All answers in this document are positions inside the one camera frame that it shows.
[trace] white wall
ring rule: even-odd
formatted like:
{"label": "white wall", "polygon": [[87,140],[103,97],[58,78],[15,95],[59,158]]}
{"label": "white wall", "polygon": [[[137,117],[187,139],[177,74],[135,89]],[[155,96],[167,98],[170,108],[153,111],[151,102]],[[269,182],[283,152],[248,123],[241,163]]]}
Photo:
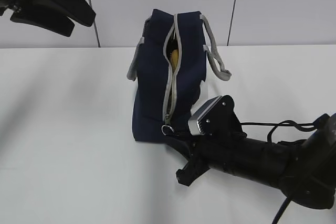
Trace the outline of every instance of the white wall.
{"label": "white wall", "polygon": [[[133,47],[153,8],[200,10],[219,45],[226,45],[234,0],[92,0],[103,47]],[[237,0],[230,45],[334,44],[334,0]],[[77,25],[71,38],[0,18],[0,47],[96,47],[93,28]]]}

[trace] zipper pull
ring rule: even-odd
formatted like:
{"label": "zipper pull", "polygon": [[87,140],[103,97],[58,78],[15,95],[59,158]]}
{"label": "zipper pull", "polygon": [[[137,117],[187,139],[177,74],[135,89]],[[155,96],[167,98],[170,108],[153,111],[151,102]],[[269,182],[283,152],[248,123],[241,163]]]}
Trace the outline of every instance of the zipper pull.
{"label": "zipper pull", "polygon": [[169,114],[166,114],[166,116],[164,117],[164,123],[166,125],[168,125],[170,123],[170,116],[169,116]]}

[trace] gray trim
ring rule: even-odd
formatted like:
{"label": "gray trim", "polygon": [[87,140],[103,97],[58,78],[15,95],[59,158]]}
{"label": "gray trim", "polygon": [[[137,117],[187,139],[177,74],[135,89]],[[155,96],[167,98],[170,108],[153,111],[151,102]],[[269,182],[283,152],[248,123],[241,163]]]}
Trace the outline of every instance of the gray trim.
{"label": "gray trim", "polygon": [[175,108],[176,108],[176,101],[177,101],[177,74],[179,73],[179,70],[181,68],[181,61],[182,61],[182,43],[181,43],[181,35],[180,35],[180,31],[179,31],[179,23],[178,23],[178,14],[174,15],[174,26],[175,26],[175,33],[176,33],[176,40],[177,40],[177,44],[178,44],[178,48],[179,48],[179,53],[178,53],[178,62],[177,62],[177,66],[176,69],[173,73],[173,83],[172,83],[172,102],[171,102],[171,108],[169,111],[169,120],[171,119],[172,115],[174,114]]}
{"label": "gray trim", "polygon": [[127,73],[127,79],[131,81],[135,81],[137,78],[137,63],[138,63],[139,49],[140,49],[140,45],[144,43],[145,43],[145,38],[141,37],[137,45],[137,48],[135,49],[134,57],[130,65],[130,68],[128,70],[128,73]]}
{"label": "gray trim", "polygon": [[200,125],[203,117],[213,108],[214,105],[222,98],[222,96],[218,96],[206,101],[188,120],[188,126],[190,133],[194,136],[204,135],[205,133],[202,130],[202,126]]}
{"label": "gray trim", "polygon": [[142,37],[145,36],[146,25],[147,25],[147,23],[151,20],[151,18],[152,18],[152,15],[149,16],[149,18],[146,19],[146,20],[145,20],[145,23],[143,24]]}
{"label": "gray trim", "polygon": [[164,94],[164,99],[163,99],[163,105],[162,105],[162,120],[167,121],[166,119],[166,114],[167,114],[167,107],[168,107],[168,102],[169,102],[169,94],[172,88],[172,81],[173,81],[173,68],[172,65],[170,64],[170,61],[167,57],[167,45],[169,38],[171,37],[172,33],[174,32],[174,24],[172,25],[172,28],[170,28],[170,31],[166,37],[166,40],[164,41],[163,44],[163,56],[166,58],[166,61],[168,62],[168,80],[167,80],[167,86],[166,86],[166,91]]}
{"label": "gray trim", "polygon": [[[225,65],[224,65],[224,63],[223,63],[223,61],[222,61],[222,59],[221,59],[221,57],[219,55],[219,52],[217,50],[217,43],[216,43],[216,40],[215,40],[215,36],[214,36],[214,34],[213,34],[212,30],[211,30],[209,21],[202,14],[200,15],[200,19],[203,20],[203,23],[204,23],[204,26],[205,26],[205,30],[208,33],[209,38],[210,38],[210,42],[211,42],[211,51],[210,51],[210,49],[208,48],[207,45],[203,46],[203,50],[205,52],[207,52],[207,57],[208,57],[210,66],[211,66],[214,74],[219,79],[221,79],[223,81],[228,81],[228,80],[230,80],[232,74],[230,73],[230,71],[228,71],[228,70],[225,69]],[[216,62],[215,62],[214,59],[216,59],[216,61],[218,62],[220,70],[218,70]]]}

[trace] yellow object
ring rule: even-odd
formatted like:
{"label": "yellow object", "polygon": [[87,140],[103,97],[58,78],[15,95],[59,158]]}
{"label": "yellow object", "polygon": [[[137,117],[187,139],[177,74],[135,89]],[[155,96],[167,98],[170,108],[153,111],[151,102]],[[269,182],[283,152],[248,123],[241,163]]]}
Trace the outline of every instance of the yellow object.
{"label": "yellow object", "polygon": [[173,72],[175,72],[175,70],[176,70],[176,68],[177,68],[177,64],[178,64],[178,57],[179,56],[179,53],[178,53],[178,50],[174,50],[173,52],[172,52],[172,55],[171,55],[171,57],[170,57],[170,63],[171,63],[171,65],[172,65],[172,68],[173,68]]}

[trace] gray zipper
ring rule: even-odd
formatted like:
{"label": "gray zipper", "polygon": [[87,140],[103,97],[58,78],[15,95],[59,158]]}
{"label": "gray zipper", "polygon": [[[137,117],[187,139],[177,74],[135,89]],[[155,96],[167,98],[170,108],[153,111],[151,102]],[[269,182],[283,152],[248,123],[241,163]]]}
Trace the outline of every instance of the gray zipper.
{"label": "gray zipper", "polygon": [[[177,101],[177,84],[176,84],[176,77],[177,74],[179,73],[179,70],[181,68],[181,59],[182,59],[182,43],[181,43],[181,37],[180,37],[180,31],[179,31],[179,27],[178,27],[178,22],[177,22],[177,14],[174,15],[174,25],[172,26],[172,28],[170,29],[166,40],[164,42],[164,46],[163,46],[163,55],[165,56],[168,64],[169,64],[169,74],[168,74],[168,81],[167,81],[167,86],[166,86],[166,92],[164,95],[164,100],[163,100],[163,108],[162,108],[162,115],[163,115],[163,120],[165,122],[166,125],[170,124],[170,120],[174,114],[175,111],[175,107],[176,107],[176,101]],[[175,30],[176,33],[176,39],[177,39],[177,44],[178,44],[178,48],[179,48],[179,53],[178,53],[178,63],[177,63],[177,67],[175,69],[175,72],[173,73],[173,68],[171,66],[171,63],[167,57],[167,44],[169,41],[169,38],[172,36],[173,32]],[[171,102],[170,102],[170,108],[168,108],[168,104],[169,104],[169,98],[171,95]]]}

